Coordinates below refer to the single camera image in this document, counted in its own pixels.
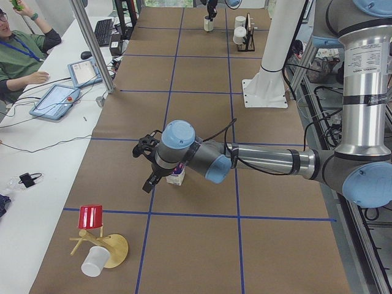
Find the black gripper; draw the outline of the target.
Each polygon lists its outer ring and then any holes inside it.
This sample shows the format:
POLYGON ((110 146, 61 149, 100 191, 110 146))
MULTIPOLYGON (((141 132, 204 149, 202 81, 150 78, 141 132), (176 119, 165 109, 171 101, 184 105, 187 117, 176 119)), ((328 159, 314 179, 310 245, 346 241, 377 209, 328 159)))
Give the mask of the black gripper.
POLYGON ((166 177, 172 173, 171 169, 163 168, 159 166, 157 163, 152 163, 152 173, 150 178, 148 178, 144 185, 143 185, 143 190, 146 193, 150 193, 156 186, 156 184, 159 183, 161 178, 166 177))
POLYGON ((209 13, 209 20, 213 21, 214 14, 216 12, 217 0, 207 0, 206 1, 207 10, 209 13))

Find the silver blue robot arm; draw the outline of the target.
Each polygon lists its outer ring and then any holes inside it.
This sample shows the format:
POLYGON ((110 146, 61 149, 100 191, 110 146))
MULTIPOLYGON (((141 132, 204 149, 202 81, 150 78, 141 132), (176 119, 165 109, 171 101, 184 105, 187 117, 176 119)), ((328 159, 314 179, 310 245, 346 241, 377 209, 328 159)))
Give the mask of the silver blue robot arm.
MULTIPOLYGON (((200 0, 200 2, 206 6, 208 12, 206 19, 213 21, 217 15, 216 6, 218 4, 218 0, 200 0)), ((228 0, 224 1, 224 3, 229 9, 237 9, 242 3, 242 0, 228 0)))
POLYGON ((327 185, 363 208, 391 201, 391 151, 384 144, 391 40, 390 1, 318 1, 313 44, 344 49, 342 108, 338 131, 329 131, 332 150, 273 150, 197 137, 183 120, 167 124, 156 139, 141 138, 134 157, 145 156, 152 172, 143 186, 150 192, 177 166, 187 165, 221 183, 233 168, 269 175, 300 175, 327 185))

